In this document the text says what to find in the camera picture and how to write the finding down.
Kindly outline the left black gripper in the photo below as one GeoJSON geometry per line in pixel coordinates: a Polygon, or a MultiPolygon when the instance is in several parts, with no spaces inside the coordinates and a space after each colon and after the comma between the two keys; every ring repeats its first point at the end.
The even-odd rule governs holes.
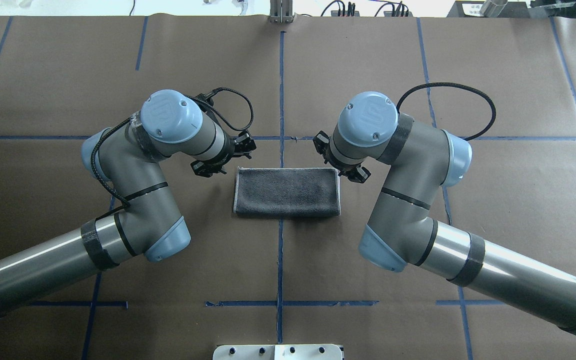
{"type": "Polygon", "coordinates": [[[242,131],[231,136],[225,131],[218,131],[210,148],[199,155],[194,155],[190,168],[194,175],[210,178],[213,174],[226,174],[224,166],[233,158],[252,159],[251,153],[256,150],[256,142],[249,131],[242,131]]]}

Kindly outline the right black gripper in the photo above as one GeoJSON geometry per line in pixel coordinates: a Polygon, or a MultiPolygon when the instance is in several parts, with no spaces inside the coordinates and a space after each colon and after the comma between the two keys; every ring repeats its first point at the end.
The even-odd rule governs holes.
{"type": "Polygon", "coordinates": [[[362,166],[364,158],[351,158],[341,152],[341,147],[335,143],[335,137],[329,137],[325,132],[318,132],[313,138],[314,148],[322,155],[325,164],[338,171],[338,176],[346,177],[350,182],[365,183],[371,172],[362,166]]]}

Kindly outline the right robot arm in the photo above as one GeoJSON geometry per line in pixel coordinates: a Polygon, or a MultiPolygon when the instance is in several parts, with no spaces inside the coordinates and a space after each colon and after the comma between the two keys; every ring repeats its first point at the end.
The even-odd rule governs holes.
{"type": "Polygon", "coordinates": [[[576,336],[576,276],[430,216],[439,191],[469,170],[473,149],[468,137],[416,121],[402,104],[403,98],[361,92],[332,134],[313,137],[317,153],[351,182],[368,180],[368,158],[390,167],[359,253],[386,271],[425,269],[576,336]]]}

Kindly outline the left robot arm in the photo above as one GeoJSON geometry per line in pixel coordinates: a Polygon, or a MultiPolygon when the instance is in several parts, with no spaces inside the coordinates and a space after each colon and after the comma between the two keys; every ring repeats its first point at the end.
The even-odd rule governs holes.
{"type": "Polygon", "coordinates": [[[192,157],[192,172],[210,178],[256,149],[249,121],[229,135],[231,123],[214,107],[219,87],[195,96],[174,89],[151,94],[126,120],[86,139],[86,169],[119,207],[0,260],[0,319],[56,291],[144,255],[159,262],[186,248],[191,235],[160,163],[176,153],[192,157]]]}

